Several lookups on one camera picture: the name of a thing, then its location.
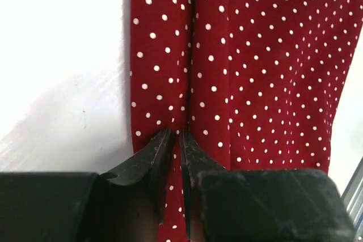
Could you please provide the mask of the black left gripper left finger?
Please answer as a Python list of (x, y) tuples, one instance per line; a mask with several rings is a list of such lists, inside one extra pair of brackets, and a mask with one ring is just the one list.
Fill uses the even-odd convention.
[(171, 163), (172, 131), (165, 128), (129, 159), (102, 173), (102, 178), (122, 187), (140, 185), (145, 179), (146, 195), (153, 205), (158, 222), (162, 224)]

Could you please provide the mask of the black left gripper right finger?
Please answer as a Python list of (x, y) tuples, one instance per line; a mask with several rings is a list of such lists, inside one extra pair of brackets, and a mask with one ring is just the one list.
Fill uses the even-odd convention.
[(179, 143), (186, 236), (187, 239), (202, 239), (198, 174), (202, 171), (223, 171), (225, 168), (199, 147), (190, 131), (181, 132)]

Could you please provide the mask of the dark red polka-dot skirt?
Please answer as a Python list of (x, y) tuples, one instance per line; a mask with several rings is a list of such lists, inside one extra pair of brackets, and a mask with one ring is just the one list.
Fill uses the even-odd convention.
[[(131, 0), (133, 148), (172, 131), (158, 241), (352, 241), (327, 173), (362, 0)], [(198, 174), (187, 239), (180, 135), (225, 169)]]

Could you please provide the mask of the aluminium frame rail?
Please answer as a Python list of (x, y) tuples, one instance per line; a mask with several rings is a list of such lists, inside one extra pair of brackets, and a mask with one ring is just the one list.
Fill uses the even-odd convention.
[(362, 165), (361, 159), (342, 195), (347, 212), (356, 228), (362, 223)]

